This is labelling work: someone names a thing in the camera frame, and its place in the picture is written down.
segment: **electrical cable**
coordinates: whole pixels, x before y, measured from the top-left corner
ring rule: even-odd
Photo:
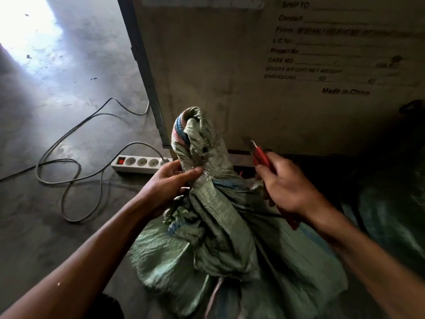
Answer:
[[[60,199],[60,210],[61,210],[61,215],[62,215],[62,217],[67,221],[67,222],[69,222],[69,223],[71,223],[71,224],[76,224],[76,223],[79,223],[79,222],[82,222],[83,220],[86,220],[88,217],[90,217],[97,209],[98,209],[98,207],[99,207],[99,205],[100,205],[100,202],[101,202],[101,200],[102,200],[102,194],[103,194],[103,173],[104,173],[104,171],[105,171],[105,169],[121,154],[121,152],[122,151],[124,151],[126,148],[128,148],[129,146],[131,146],[131,145],[133,145],[133,144],[142,144],[142,145],[146,145],[146,146],[148,146],[148,147],[150,147],[152,150],[154,150],[160,157],[161,157],[161,159],[162,159],[162,162],[163,163],[166,163],[166,162],[168,162],[168,160],[166,160],[163,156],[162,156],[162,154],[158,151],[158,150],[156,150],[152,145],[150,145],[150,144],[148,144],[148,143],[145,143],[145,142],[139,142],[139,141],[136,141],[136,142],[131,142],[131,143],[129,143],[129,144],[127,144],[127,145],[125,145],[115,156],[114,156],[114,158],[113,159],[111,159],[109,162],[108,162],[108,164],[106,165],[106,166],[104,166],[102,169],[100,169],[99,171],[97,171],[97,172],[95,172],[95,173],[93,173],[93,174],[91,174],[91,175],[88,175],[88,176],[84,176],[84,177],[80,177],[80,178],[78,178],[78,176],[79,176],[79,174],[81,173],[81,170],[82,170],[82,167],[81,167],[81,164],[77,161],[77,160],[74,160],[74,159],[71,159],[71,158],[61,158],[61,159],[54,159],[54,160],[49,160],[49,161],[46,161],[47,160],[47,158],[49,157],[49,155],[53,152],[53,150],[62,142],[62,141],[64,141],[69,135],[71,135],[73,132],[75,132],[77,129],[79,129],[82,125],[84,125],[86,122],[88,122],[88,121],[90,121],[92,118],[94,118],[94,117],[96,117],[96,116],[98,116],[98,112],[101,110],[101,109],[103,109],[103,107],[105,107],[105,105],[107,105],[108,103],[109,103],[109,101],[111,101],[111,100],[115,100],[122,108],[124,108],[127,112],[129,112],[129,113],[131,113],[131,114],[133,114],[133,115],[137,115],[137,116],[139,116],[139,117],[142,117],[142,116],[144,116],[144,115],[146,115],[146,113],[147,113],[147,111],[149,110],[149,107],[150,107],[150,102],[148,102],[147,103],[147,107],[146,107],[146,110],[145,110],[145,112],[144,113],[142,113],[142,114],[139,114],[139,113],[135,113],[135,112],[132,112],[132,111],[130,111],[128,108],[126,108],[123,104],[121,104],[120,103],[120,101],[119,100],[117,100],[115,97],[111,97],[111,98],[109,98],[96,112],[94,112],[93,114],[91,114],[91,115],[89,115],[87,118],[85,118],[84,120],[82,120],[82,122],[80,122],[80,123],[78,123],[76,126],[74,126],[72,129],[70,129],[67,133],[65,133],[63,136],[61,136],[49,149],[47,149],[47,151],[42,155],[42,157],[40,158],[40,160],[37,162],[37,164],[36,165],[34,165],[34,166],[31,166],[31,167],[29,167],[29,168],[26,168],[26,169],[24,169],[24,170],[21,170],[21,171],[18,171],[18,172],[15,172],[15,173],[13,173],[13,174],[11,174],[11,175],[8,175],[8,176],[6,176],[6,177],[4,177],[4,178],[1,178],[0,179],[0,182],[2,182],[2,181],[4,181],[4,180],[6,180],[6,179],[9,179],[9,178],[12,178],[12,177],[15,177],[15,176],[18,176],[18,175],[20,175],[20,174],[22,174],[22,173],[24,173],[24,172],[26,172],[26,171],[29,171],[29,170],[32,170],[32,169],[35,169],[35,177],[37,178],[37,180],[39,181],[39,182],[41,182],[42,184],[45,184],[45,185],[62,185],[62,184],[68,184],[68,186],[66,187],[66,189],[65,189],[65,191],[63,192],[63,194],[62,194],[62,197],[61,197],[61,199]],[[41,175],[40,175],[40,173],[41,173],[41,166],[43,166],[43,165],[48,165],[48,164],[51,164],[51,163],[58,163],[58,162],[71,162],[71,163],[75,163],[77,166],[78,166],[78,170],[77,170],[77,172],[75,173],[75,175],[74,175],[74,177],[71,179],[71,180],[64,180],[64,181],[58,181],[58,182],[48,182],[48,181],[45,181],[45,180],[43,180],[43,179],[41,179]],[[97,204],[95,205],[95,207],[91,210],[91,212],[90,213],[88,213],[87,215],[85,215],[84,217],[82,217],[82,218],[79,218],[79,219],[77,219],[77,220],[72,220],[72,219],[70,219],[66,214],[65,214],[65,210],[64,210],[64,202],[65,202],[65,197],[66,197],[66,193],[68,192],[68,190],[69,190],[69,188],[72,186],[72,184],[74,183],[74,182],[76,182],[76,181],[80,181],[80,180],[84,180],[84,179],[88,179],[88,178],[91,178],[91,177],[93,177],[93,176],[96,176],[96,175],[98,175],[100,173],[100,193],[99,193],[99,199],[98,199],[98,201],[97,201]]]

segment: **concrete floor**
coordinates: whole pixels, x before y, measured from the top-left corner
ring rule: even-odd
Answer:
[[[130,50],[116,0],[0,0],[0,178],[34,165],[61,135],[111,96],[144,112],[147,96]],[[115,102],[71,135],[52,158],[71,157],[82,175],[98,171],[125,144],[161,148],[152,112],[130,115]],[[168,150],[161,152],[170,156]],[[124,154],[155,156],[149,148]],[[75,165],[46,166],[45,179],[71,179]],[[0,184],[0,309],[19,298],[72,254],[132,198],[147,176],[121,177],[112,169],[101,209],[81,225],[60,215],[63,186],[40,185],[33,171]],[[74,186],[66,201],[70,217],[97,202],[98,182]],[[144,318],[146,297],[127,258],[106,288],[126,318]]]

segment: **white power strip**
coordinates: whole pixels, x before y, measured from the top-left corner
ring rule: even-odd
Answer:
[[[155,173],[164,164],[161,158],[119,155],[110,166],[117,172]]]

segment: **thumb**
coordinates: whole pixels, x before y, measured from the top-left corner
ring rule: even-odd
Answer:
[[[255,171],[257,171],[257,174],[264,180],[266,184],[276,179],[277,177],[273,172],[270,171],[268,167],[264,165],[256,166]]]
[[[181,174],[179,174],[175,177],[176,177],[179,185],[181,187],[183,187],[186,183],[192,182],[192,181],[195,181],[196,179],[198,179],[203,171],[204,171],[203,167],[196,167],[196,168],[191,169],[189,171],[183,172],[183,173],[181,173]]]

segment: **plywood board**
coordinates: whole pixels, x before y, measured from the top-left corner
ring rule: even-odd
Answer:
[[[424,98],[425,0],[174,1],[133,0],[167,134],[200,106],[228,149],[355,156]]]

